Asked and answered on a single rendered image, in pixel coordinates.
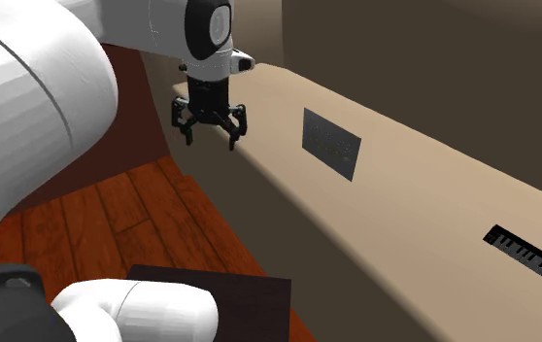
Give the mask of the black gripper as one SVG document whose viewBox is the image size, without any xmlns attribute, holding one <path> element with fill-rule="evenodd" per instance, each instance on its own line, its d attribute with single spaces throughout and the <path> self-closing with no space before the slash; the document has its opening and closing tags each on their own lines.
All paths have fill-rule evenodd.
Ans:
<svg viewBox="0 0 542 342">
<path fill-rule="evenodd" d="M 235 143 L 247 134 L 247 109 L 244 104 L 229 107 L 229 79 L 201 81 L 187 77 L 188 101 L 177 96 L 172 101 L 171 123 L 186 138 L 186 144 L 193 142 L 192 127 L 197 123 L 219 125 L 229 135 L 228 147 L 231 151 Z M 183 110 L 188 108 L 191 117 L 185 119 Z"/>
</svg>

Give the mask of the grey flat tablet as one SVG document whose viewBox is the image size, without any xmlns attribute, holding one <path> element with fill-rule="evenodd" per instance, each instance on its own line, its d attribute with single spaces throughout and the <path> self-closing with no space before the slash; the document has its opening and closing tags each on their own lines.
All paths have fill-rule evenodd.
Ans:
<svg viewBox="0 0 542 342">
<path fill-rule="evenodd" d="M 354 178 L 360 145 L 360 137 L 304 109 L 302 148 L 350 182 Z"/>
</svg>

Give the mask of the dark robot stand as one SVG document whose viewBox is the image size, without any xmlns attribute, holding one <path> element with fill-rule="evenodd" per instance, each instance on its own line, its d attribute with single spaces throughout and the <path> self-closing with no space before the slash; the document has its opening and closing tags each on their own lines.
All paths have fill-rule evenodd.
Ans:
<svg viewBox="0 0 542 342">
<path fill-rule="evenodd" d="M 214 342 L 289 342 L 289 279 L 140 264 L 130 268 L 127 278 L 209 291 L 220 314 Z"/>
</svg>

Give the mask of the beige desk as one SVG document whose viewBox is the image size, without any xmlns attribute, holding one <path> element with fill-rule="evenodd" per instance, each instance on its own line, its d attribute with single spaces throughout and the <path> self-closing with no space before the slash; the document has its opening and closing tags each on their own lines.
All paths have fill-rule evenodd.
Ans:
<svg viewBox="0 0 542 342">
<path fill-rule="evenodd" d="M 483 240 L 542 250 L 542 191 L 287 69 L 230 82 L 249 129 L 169 150 L 318 342 L 542 342 L 542 277 Z M 307 108 L 361 138 L 350 182 L 302 148 Z"/>
</svg>

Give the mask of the black keyboard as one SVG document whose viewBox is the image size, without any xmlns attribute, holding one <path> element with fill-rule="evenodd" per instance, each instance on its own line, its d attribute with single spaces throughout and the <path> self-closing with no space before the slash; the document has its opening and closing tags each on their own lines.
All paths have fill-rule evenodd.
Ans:
<svg viewBox="0 0 542 342">
<path fill-rule="evenodd" d="M 495 224 L 483 240 L 542 277 L 542 250 Z"/>
</svg>

